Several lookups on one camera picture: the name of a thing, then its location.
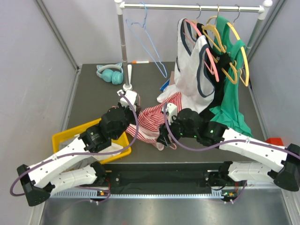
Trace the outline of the red white striped tank top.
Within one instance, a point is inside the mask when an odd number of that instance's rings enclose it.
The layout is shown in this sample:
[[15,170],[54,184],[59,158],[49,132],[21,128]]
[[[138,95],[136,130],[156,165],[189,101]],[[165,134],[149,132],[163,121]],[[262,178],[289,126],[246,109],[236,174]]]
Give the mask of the red white striped tank top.
[[163,100],[159,105],[148,107],[142,110],[138,115],[138,135],[137,139],[148,144],[152,144],[158,150],[163,150],[164,145],[157,142],[159,136],[159,126],[164,124],[165,119],[162,113],[164,103],[172,103],[179,110],[182,109],[181,93],[176,92],[167,99]]

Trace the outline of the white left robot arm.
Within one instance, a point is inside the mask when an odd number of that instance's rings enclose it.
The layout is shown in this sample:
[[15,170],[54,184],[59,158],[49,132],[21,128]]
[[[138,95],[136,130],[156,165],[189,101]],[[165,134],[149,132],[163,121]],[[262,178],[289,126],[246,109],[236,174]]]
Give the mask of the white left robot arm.
[[20,165],[17,168],[27,204],[37,206],[54,194],[65,189],[95,184],[101,186],[106,182],[106,172],[100,160],[81,169],[71,167],[89,157],[120,156],[132,143],[120,149],[112,148],[130,125],[138,126],[139,95],[132,90],[118,92],[120,101],[117,107],[110,108],[101,116],[100,121],[79,133],[66,147],[52,156],[33,165]]

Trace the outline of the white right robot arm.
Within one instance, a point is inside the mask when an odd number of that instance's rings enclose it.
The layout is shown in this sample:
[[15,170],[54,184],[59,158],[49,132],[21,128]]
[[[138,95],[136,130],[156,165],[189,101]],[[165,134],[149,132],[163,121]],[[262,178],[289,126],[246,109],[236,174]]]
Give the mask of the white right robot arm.
[[218,178],[223,185],[240,181],[269,182],[287,191],[299,191],[298,145],[286,147],[262,142],[221,123],[205,121],[190,108],[179,111],[172,103],[164,103],[161,112],[165,121],[159,128],[157,142],[164,146],[180,144],[180,138],[193,138],[203,145],[200,151],[218,148],[252,159],[247,163],[224,162],[218,169]]

